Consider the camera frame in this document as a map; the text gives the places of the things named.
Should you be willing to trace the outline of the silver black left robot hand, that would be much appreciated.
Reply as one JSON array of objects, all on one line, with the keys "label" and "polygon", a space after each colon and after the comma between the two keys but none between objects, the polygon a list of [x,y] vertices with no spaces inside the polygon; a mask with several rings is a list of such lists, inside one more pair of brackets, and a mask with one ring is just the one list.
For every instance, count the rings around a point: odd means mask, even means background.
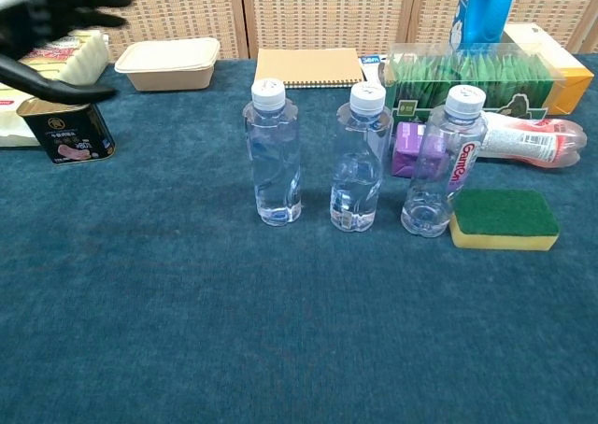
[{"label": "silver black left robot hand", "polygon": [[1,82],[44,101],[65,105],[98,103],[112,98],[108,86],[73,85],[47,79],[21,59],[34,49],[89,27],[119,28],[120,16],[101,7],[124,8],[133,0],[1,0]]}]

